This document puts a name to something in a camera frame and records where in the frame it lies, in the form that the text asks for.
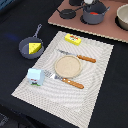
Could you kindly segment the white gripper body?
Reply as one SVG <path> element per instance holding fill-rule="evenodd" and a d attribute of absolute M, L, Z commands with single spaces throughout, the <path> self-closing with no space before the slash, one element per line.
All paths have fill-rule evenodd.
<path fill-rule="evenodd" d="M 96 0 L 83 0 L 83 2 L 87 5 L 91 5 L 91 4 L 94 4 Z"/>

